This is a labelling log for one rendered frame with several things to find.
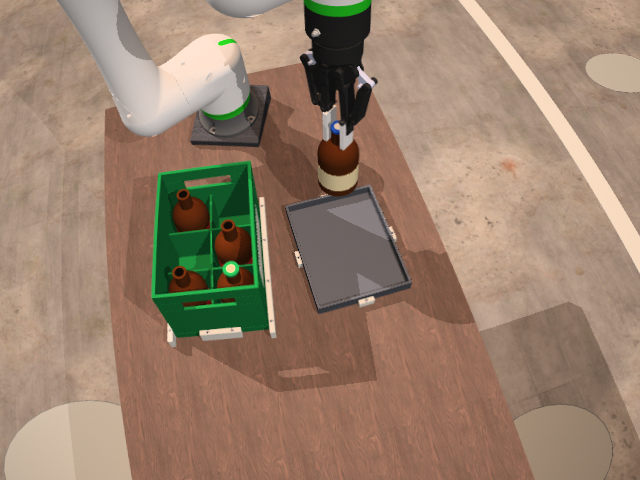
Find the green divided crate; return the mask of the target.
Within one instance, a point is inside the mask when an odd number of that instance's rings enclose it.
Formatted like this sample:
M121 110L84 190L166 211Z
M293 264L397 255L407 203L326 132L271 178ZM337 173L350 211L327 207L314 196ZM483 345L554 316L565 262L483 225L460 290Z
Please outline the green divided crate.
M231 182L187 188L184 183L227 175L230 175ZM254 184L254 179L240 174L206 172L182 178L157 193L151 298L177 338L200 336L201 330L241 327L242 332L248 332L269 329L268 309L260 291L263 287L265 289L265 275L259 206L254 221ZM181 189L187 189L191 196L206 204L210 214L210 229L177 233L172 212L178 202L176 194ZM254 285L217 289L223 267L219 264L214 244L222 231L221 223L226 219L233 220L235 226L251 235L253 264L239 267L253 274ZM177 266L200 274L209 289L169 293L172 270ZM227 298L235 298L236 302L221 303L217 300ZM182 304L207 300L211 300L212 304L190 307Z

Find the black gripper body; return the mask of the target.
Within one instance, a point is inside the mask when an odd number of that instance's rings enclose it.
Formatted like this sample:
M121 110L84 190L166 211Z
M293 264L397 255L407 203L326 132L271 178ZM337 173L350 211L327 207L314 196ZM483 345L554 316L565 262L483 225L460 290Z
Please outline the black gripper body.
M343 71L344 85L351 83L359 77L358 66L360 66L361 70L364 71L364 67L361 62L363 51L364 40L356 45L347 47L328 47L312 41L313 58L319 68L322 63L329 65L328 79L332 81L335 81L333 72L336 69L341 69ZM317 59L320 59L320 61Z

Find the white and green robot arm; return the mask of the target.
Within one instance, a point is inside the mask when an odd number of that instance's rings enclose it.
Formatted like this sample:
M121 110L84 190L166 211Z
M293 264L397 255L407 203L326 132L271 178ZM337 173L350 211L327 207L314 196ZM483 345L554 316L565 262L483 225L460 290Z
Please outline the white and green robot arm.
M206 1L226 16L251 18L292 0ZM202 36L156 66L120 0L57 2L93 56L124 125L134 134L159 135L198 110L203 128L220 138L238 136L256 122L258 99L250 90L240 47L231 37ZM324 46L360 43L370 33L371 2L304 0L305 32Z

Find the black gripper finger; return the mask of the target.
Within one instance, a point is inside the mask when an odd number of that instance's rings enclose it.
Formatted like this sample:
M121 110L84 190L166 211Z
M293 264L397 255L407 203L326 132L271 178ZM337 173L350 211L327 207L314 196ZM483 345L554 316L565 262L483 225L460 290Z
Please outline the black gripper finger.
M353 142L354 126L365 117L372 88L378 83L378 80L375 77L370 79L361 70L360 66L357 68L359 71L359 77L357 77L359 80L357 88L359 90L356 93L356 97L354 93L354 84L356 79L350 84L344 85L343 71L341 69L336 69L334 71L336 90L339 92L340 103L341 119L338 123L341 125L341 150L345 150Z
M311 101L319 105L323 121L323 140L331 138L330 125L336 121L335 82L329 80L329 65L322 63L320 68L313 58L312 48L300 56L305 68ZM317 93L319 93L317 95ZM336 101L336 102L335 102Z

